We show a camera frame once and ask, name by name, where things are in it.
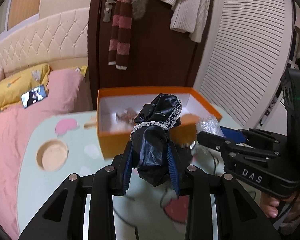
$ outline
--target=human hand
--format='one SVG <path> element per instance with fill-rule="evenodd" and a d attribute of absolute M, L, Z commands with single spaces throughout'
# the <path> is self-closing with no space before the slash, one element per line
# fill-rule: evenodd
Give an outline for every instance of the human hand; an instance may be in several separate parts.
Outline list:
<path fill-rule="evenodd" d="M 288 199 L 284 199 L 285 202 L 292 202 L 296 196 L 296 192 Z M 269 218 L 276 218 L 278 215 L 277 207 L 279 206 L 279 200 L 271 197 L 263 192 L 261 192 L 260 208 Z M 292 209 L 290 210 L 288 216 L 285 218 L 284 222 L 289 223 L 300 216 L 300 195 L 298 196 L 296 202 L 294 203 Z"/>

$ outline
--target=blue object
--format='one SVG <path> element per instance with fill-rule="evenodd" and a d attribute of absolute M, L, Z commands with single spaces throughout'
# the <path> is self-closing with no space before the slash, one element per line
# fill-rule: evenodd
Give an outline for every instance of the blue object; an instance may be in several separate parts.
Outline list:
<path fill-rule="evenodd" d="M 123 191 L 124 195 L 126 194 L 128 188 L 129 188 L 131 173 L 132 173 L 132 144 L 131 144 L 131 148 L 129 151 L 126 167 L 125 167 L 124 173 L 123 173 L 122 191 Z"/>
<path fill-rule="evenodd" d="M 168 144 L 168 167 L 170 173 L 170 180 L 172 183 L 172 188 L 176 192 L 177 195 L 180 194 L 180 187 L 179 187 L 179 175 L 177 171 L 176 164 L 174 162 L 170 145 Z"/>
<path fill-rule="evenodd" d="M 228 139 L 232 139 L 235 141 L 236 144 L 245 143 L 246 138 L 243 136 L 243 133 L 238 130 L 233 130 L 230 128 L 220 126 L 224 136 Z"/>

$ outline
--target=upholstered headboard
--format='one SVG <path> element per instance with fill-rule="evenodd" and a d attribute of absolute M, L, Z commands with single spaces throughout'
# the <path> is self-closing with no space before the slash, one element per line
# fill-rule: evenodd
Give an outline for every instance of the upholstered headboard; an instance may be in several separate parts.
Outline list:
<path fill-rule="evenodd" d="M 0 66 L 9 76 L 48 62 L 53 70 L 88 65 L 89 7 L 31 23 L 0 41 Z"/>

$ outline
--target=bubble wrap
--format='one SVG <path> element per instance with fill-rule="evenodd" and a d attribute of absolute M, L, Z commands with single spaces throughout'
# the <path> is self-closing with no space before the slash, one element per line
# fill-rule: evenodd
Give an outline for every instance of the bubble wrap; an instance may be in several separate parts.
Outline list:
<path fill-rule="evenodd" d="M 195 124 L 195 126 L 197 128 L 197 133 L 204 131 L 212 133 L 214 135 L 225 137 L 219 126 L 218 120 L 213 115 L 200 118 L 200 120 Z"/>

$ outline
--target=pink blanket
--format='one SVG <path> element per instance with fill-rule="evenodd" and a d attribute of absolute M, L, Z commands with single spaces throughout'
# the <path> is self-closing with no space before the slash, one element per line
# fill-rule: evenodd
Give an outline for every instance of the pink blanket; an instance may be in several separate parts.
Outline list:
<path fill-rule="evenodd" d="M 18 178 L 31 133 L 53 115 L 90 110 L 87 86 L 83 76 L 76 71 L 52 71 L 48 89 L 46 99 L 27 109 L 20 103 L 0 113 L 0 224 L 12 240 L 19 237 L 16 216 Z"/>

